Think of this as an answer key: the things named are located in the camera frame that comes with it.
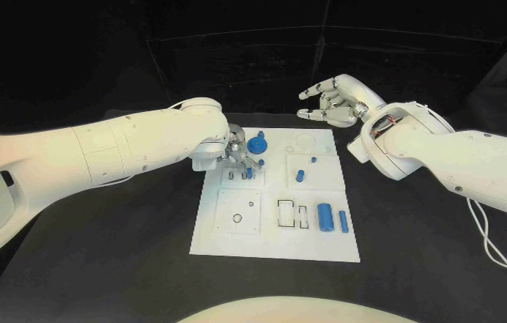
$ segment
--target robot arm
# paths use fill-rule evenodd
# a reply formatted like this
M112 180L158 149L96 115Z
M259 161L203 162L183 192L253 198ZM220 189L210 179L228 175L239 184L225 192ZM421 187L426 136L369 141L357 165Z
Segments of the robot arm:
M104 122L0 136L0 247L60 198L151 171L186 157L194 171L246 156L243 131L229 129L220 104L207 98Z
M320 110L300 110L298 116L337 127L363 120L360 135L347 146L362 163L370 160L395 180L425 166L449 191L507 212L507 138L478 131L454 132L423 105L386 105L349 75L313 86L300 99L318 93Z

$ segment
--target rectangular slot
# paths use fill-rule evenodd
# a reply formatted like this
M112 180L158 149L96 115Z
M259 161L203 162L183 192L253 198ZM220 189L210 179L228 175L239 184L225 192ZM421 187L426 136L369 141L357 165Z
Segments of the rectangular slot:
M308 229L307 206L300 206L300 228L301 229Z
M278 200L278 226L295 227L294 201L291 200Z

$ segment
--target blue cylinder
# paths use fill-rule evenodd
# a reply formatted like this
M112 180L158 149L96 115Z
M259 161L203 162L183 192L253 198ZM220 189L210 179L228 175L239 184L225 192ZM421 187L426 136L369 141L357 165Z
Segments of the blue cylinder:
M340 214L341 232L347 233L349 232L349 225L347 225L346 211L340 211L338 214Z
M330 204L318 204L318 227L320 231L334 231L333 212Z
M301 182L301 181L302 181L302 178L304 178L304 171L300 169L300 170L298 170L298 175L295 176L295 181L297 181L297 182Z
M248 140L246 148L253 155L259 155L268 149L268 143L264 138L256 136Z

